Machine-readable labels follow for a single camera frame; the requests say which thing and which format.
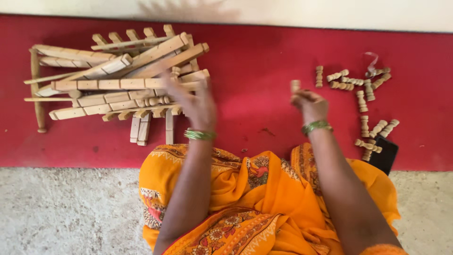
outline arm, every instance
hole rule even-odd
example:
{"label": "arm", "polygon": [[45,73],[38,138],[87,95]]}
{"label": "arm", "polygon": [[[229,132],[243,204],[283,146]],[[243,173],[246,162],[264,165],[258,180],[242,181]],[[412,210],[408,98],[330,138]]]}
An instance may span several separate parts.
{"label": "arm", "polygon": [[[183,107],[195,130],[212,132],[215,105],[207,84],[195,97],[163,75],[168,93]],[[188,153],[165,212],[154,254],[160,255],[180,236],[206,219],[211,197],[212,141],[191,140]]]}
{"label": "arm", "polygon": [[[328,103],[308,90],[291,98],[304,116],[304,124],[327,119]],[[360,254],[376,244],[401,247],[382,213],[346,162],[331,131],[315,129],[308,135],[316,158],[319,182],[346,254]]]}

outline green bangle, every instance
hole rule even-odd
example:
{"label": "green bangle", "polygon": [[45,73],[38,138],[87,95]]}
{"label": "green bangle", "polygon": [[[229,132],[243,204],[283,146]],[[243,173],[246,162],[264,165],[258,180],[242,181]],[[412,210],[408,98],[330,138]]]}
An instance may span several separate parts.
{"label": "green bangle", "polygon": [[313,121],[312,123],[303,126],[301,131],[305,136],[307,136],[311,131],[318,128],[324,128],[333,132],[332,126],[325,120]]}
{"label": "green bangle", "polygon": [[217,136],[215,132],[204,132],[195,130],[186,130],[184,136],[192,140],[214,140]]}

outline red carpet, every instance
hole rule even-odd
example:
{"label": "red carpet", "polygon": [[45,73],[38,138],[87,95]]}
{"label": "red carpet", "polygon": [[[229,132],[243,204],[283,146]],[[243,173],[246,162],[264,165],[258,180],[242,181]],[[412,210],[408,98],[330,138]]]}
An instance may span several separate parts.
{"label": "red carpet", "polygon": [[[126,29],[143,36],[151,26],[159,36],[162,24],[138,21],[91,20],[29,16],[0,16],[2,61],[0,86],[0,166],[30,167],[140,167],[148,153],[165,143],[165,120],[153,119],[149,144],[129,142],[130,120],[103,122],[101,115],[53,121],[47,116],[48,133],[36,130],[33,103],[23,80],[30,78],[33,44],[89,49],[91,35]],[[200,58],[209,69],[218,107],[215,146],[240,157],[271,150],[289,158],[290,151],[307,139],[300,133],[300,114],[289,104],[289,81],[302,80],[314,89],[316,65],[324,74],[349,69],[351,78],[362,78],[370,60],[363,53],[379,54],[378,67],[390,66],[392,79],[375,91],[368,102],[372,129],[380,119],[400,120],[388,136],[399,145],[394,170],[453,170],[450,131],[453,107],[453,34],[416,34],[267,26],[173,24],[176,33],[193,34],[195,43],[207,42],[210,52]],[[42,76],[72,72],[42,68]],[[318,91],[330,101],[329,121],[345,156],[361,158],[361,125],[354,93]],[[47,103],[47,110],[70,103]],[[188,121],[176,120],[178,143],[185,143]],[[271,133],[262,131],[267,128]]]}

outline saree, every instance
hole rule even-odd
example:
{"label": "saree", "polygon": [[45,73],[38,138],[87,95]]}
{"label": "saree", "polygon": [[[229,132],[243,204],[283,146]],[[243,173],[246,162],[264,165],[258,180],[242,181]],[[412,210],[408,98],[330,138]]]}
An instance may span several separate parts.
{"label": "saree", "polygon": [[[140,168],[143,238],[152,250],[187,149],[187,144],[158,146]],[[397,235],[391,225],[400,218],[393,183],[368,163],[347,161]],[[209,216],[164,254],[344,254],[323,200],[311,145],[294,148],[290,162],[272,152],[241,159],[213,148]]]}

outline phone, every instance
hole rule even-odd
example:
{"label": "phone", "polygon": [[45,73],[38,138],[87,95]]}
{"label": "phone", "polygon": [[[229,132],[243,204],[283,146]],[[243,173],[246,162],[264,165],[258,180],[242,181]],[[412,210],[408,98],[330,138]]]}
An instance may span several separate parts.
{"label": "phone", "polygon": [[393,161],[395,161],[396,153],[398,152],[398,145],[390,142],[382,136],[376,136],[376,146],[382,147],[380,153],[373,152],[368,162],[370,165],[375,166],[386,175],[390,174],[392,169]]}

